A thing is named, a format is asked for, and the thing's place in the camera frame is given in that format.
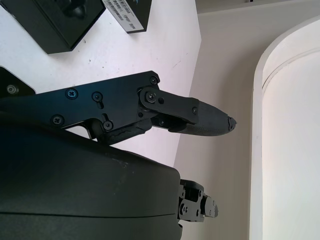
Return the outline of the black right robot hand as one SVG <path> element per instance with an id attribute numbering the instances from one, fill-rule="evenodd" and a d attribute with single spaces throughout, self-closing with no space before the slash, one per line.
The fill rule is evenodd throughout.
<path id="1" fill-rule="evenodd" d="M 179 172 L 114 144 L 152 127 L 215 137 L 236 121 L 159 89 L 153 71 L 37 94 L 0 70 L 3 240 L 179 240 L 180 221 L 217 217 Z"/>

